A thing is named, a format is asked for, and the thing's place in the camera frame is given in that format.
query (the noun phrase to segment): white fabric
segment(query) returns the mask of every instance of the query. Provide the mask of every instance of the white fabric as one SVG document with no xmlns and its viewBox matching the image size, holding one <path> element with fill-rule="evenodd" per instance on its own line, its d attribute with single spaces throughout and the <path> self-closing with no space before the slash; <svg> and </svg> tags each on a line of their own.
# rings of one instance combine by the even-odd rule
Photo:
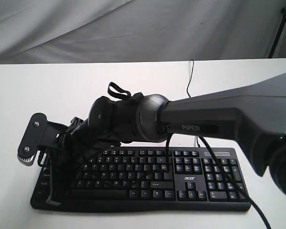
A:
<svg viewBox="0 0 286 229">
<path fill-rule="evenodd" d="M 266 58 L 286 6 L 286 0 L 21 1 L 31 5 L 0 20 L 8 26 L 0 31 L 0 63 Z"/>
</svg>

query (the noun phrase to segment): space bar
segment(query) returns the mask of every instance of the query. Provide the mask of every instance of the space bar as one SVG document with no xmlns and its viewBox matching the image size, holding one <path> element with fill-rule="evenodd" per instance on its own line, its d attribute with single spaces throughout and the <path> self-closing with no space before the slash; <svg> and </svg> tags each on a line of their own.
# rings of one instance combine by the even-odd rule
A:
<svg viewBox="0 0 286 229">
<path fill-rule="evenodd" d="M 127 199 L 126 190 L 71 190 L 70 198 L 76 199 Z"/>
</svg>

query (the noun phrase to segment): table surface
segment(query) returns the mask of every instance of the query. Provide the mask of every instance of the table surface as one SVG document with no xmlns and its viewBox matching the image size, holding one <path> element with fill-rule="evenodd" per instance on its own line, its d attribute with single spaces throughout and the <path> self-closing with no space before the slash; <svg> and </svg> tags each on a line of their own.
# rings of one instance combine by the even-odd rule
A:
<svg viewBox="0 0 286 229">
<path fill-rule="evenodd" d="M 17 160 L 17 148 L 32 114 L 68 125 L 74 116 L 85 119 L 92 103 L 107 94 L 114 81 L 122 88 L 186 98 L 189 62 L 0 65 L 0 229 L 28 228 L 264 228 L 253 207 L 248 212 L 159 211 L 88 214 L 34 210 L 30 198 L 40 168 Z M 207 94 L 260 82 L 286 72 L 286 59 L 195 61 L 189 92 Z M 257 176 L 233 141 L 208 139 L 212 147 L 233 147 L 249 194 L 274 229 L 286 229 L 286 196 L 269 171 Z M 163 146 L 164 143 L 131 143 Z M 193 146 L 194 137 L 174 135 L 171 146 Z"/>
</svg>

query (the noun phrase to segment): black strap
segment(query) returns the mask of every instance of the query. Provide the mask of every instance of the black strap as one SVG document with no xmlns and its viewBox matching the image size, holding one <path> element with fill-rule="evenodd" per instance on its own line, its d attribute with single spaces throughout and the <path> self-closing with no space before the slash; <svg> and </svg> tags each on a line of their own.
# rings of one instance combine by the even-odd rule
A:
<svg viewBox="0 0 286 229">
<path fill-rule="evenodd" d="M 119 93 L 113 92 L 110 89 L 110 87 L 112 87 L 113 89 L 115 89 Z M 121 87 L 116 85 L 114 82 L 109 83 L 107 92 L 109 95 L 111 95 L 112 97 L 114 97 L 116 99 L 122 99 L 122 100 L 126 100 L 126 101 L 129 100 L 132 96 L 132 94 L 129 91 L 122 89 Z"/>
</svg>

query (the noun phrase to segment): black keyboard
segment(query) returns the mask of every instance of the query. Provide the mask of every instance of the black keyboard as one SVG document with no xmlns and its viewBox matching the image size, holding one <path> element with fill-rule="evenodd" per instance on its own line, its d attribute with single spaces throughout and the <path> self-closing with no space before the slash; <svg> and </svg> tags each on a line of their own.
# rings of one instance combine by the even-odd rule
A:
<svg viewBox="0 0 286 229">
<path fill-rule="evenodd" d="M 232 148 L 213 148 L 224 170 L 245 192 L 245 181 Z M 170 172 L 151 173 L 151 170 Z M 42 169 L 31 197 L 35 209 L 70 212 L 152 210 L 247 211 L 250 203 L 226 181 L 206 148 L 114 147 L 83 165 L 65 201 L 46 204 L 50 175 Z"/>
</svg>

